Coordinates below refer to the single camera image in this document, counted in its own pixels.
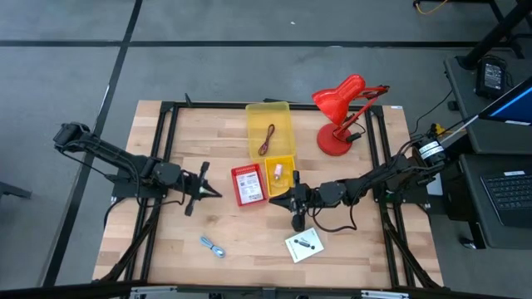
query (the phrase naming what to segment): small bottle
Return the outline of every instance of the small bottle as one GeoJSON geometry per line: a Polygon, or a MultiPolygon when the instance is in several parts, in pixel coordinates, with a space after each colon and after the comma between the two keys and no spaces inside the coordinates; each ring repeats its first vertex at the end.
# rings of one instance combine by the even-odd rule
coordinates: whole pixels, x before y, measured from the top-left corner
{"type": "Polygon", "coordinates": [[[283,165],[282,164],[275,165],[275,171],[273,172],[273,177],[275,179],[281,179],[281,174],[283,174],[283,165]]]}

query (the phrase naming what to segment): white label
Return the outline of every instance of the white label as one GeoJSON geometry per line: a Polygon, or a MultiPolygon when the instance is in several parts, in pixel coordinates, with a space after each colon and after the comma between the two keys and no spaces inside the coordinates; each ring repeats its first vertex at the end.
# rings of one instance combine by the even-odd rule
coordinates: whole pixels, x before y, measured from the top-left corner
{"type": "Polygon", "coordinates": [[[256,171],[249,174],[237,175],[236,183],[239,185],[240,201],[242,204],[252,203],[263,199],[259,176],[256,171]]]}
{"type": "Polygon", "coordinates": [[[505,176],[512,176],[512,175],[525,175],[525,172],[522,170],[505,172],[505,176]]]}
{"type": "Polygon", "coordinates": [[[421,158],[422,159],[426,159],[426,158],[432,156],[433,154],[439,153],[441,151],[443,151],[443,147],[441,147],[441,146],[435,147],[434,149],[430,149],[427,152],[425,152],[425,154],[422,154],[421,158]]]}
{"type": "Polygon", "coordinates": [[[511,125],[530,125],[530,123],[525,123],[524,121],[515,121],[515,120],[507,120],[505,121],[506,124],[511,125]]]}
{"type": "Polygon", "coordinates": [[[290,251],[293,262],[299,262],[323,250],[323,245],[314,228],[298,233],[284,242],[290,251]]]}
{"type": "Polygon", "coordinates": [[[420,153],[420,154],[423,154],[423,153],[425,153],[426,151],[428,151],[428,150],[430,150],[430,149],[432,149],[432,148],[437,147],[438,145],[440,145],[440,144],[438,144],[438,141],[432,141],[430,144],[421,147],[421,148],[419,149],[419,153],[420,153]]]}

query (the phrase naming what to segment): red box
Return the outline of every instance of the red box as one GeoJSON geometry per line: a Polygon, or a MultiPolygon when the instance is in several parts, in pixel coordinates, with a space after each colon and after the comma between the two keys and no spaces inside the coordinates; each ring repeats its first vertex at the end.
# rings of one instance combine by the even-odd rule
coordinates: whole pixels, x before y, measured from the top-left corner
{"type": "Polygon", "coordinates": [[[258,164],[231,169],[231,176],[237,204],[240,207],[268,199],[264,192],[263,175],[258,164]]]}

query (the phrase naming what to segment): lamp head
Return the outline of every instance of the lamp head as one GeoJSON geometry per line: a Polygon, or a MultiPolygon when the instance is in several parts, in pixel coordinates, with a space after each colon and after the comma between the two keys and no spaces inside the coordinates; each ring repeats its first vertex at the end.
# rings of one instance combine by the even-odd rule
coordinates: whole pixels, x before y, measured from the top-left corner
{"type": "Polygon", "coordinates": [[[317,91],[313,94],[314,103],[330,121],[340,126],[346,119],[349,103],[366,87],[359,75],[350,75],[337,88],[317,91]]]}

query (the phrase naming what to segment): white card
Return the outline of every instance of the white card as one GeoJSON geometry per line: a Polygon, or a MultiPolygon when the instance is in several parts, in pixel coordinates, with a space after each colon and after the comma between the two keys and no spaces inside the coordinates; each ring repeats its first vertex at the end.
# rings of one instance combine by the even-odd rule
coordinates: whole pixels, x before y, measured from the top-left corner
{"type": "Polygon", "coordinates": [[[323,245],[314,228],[307,229],[284,241],[292,255],[293,262],[299,262],[323,250],[323,245]]]}
{"type": "Polygon", "coordinates": [[[263,199],[260,180],[256,171],[237,175],[236,182],[239,185],[240,201],[242,204],[252,203],[263,199]]]}

